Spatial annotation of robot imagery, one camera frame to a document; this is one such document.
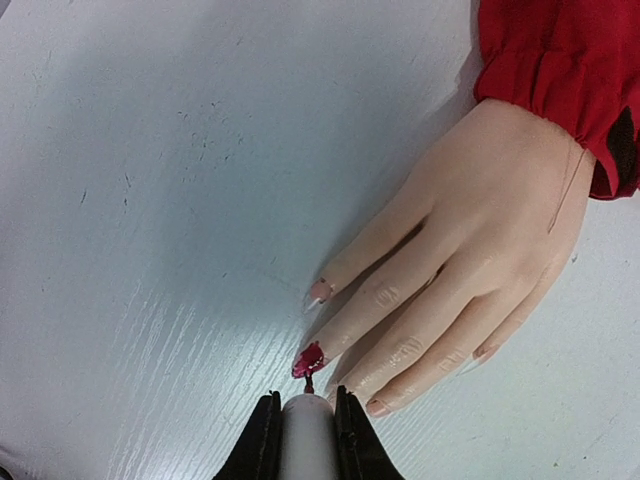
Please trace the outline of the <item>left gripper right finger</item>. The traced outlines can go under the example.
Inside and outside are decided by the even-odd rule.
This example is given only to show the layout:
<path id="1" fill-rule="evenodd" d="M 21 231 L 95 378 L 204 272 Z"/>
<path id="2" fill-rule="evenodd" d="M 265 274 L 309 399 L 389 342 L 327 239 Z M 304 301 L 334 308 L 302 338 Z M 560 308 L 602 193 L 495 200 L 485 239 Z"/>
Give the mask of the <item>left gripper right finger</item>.
<path id="1" fill-rule="evenodd" d="M 339 386 L 336 392 L 334 423 L 341 479 L 404 480 L 360 402 L 345 386 Z"/>

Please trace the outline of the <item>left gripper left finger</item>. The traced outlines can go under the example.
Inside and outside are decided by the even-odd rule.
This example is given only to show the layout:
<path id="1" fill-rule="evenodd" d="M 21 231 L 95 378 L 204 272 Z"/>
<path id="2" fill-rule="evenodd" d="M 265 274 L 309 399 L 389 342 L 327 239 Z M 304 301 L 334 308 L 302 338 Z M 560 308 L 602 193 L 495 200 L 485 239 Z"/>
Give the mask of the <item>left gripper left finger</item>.
<path id="1" fill-rule="evenodd" d="M 281 397 L 258 400 L 231 453 L 213 480 L 276 480 L 281 449 Z"/>

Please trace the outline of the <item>white nail polish cap brush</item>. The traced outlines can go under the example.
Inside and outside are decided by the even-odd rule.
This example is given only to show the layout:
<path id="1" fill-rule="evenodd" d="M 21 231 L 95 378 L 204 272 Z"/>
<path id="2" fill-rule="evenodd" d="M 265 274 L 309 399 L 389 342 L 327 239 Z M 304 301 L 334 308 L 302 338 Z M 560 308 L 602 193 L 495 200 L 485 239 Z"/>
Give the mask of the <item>white nail polish cap brush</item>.
<path id="1" fill-rule="evenodd" d="M 334 410 L 316 395 L 311 374 L 304 375 L 304 391 L 283 407 L 282 445 L 278 478 L 329 480 L 340 477 Z"/>

